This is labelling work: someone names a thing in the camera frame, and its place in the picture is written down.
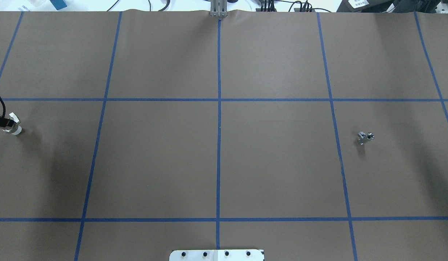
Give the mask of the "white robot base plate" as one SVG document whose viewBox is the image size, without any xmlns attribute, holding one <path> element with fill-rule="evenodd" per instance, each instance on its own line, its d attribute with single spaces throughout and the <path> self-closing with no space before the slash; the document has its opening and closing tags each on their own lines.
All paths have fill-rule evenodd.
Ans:
<svg viewBox="0 0 448 261">
<path fill-rule="evenodd" d="M 264 250 L 260 249 L 201 249 L 174 250 L 170 261 L 264 261 Z"/>
</svg>

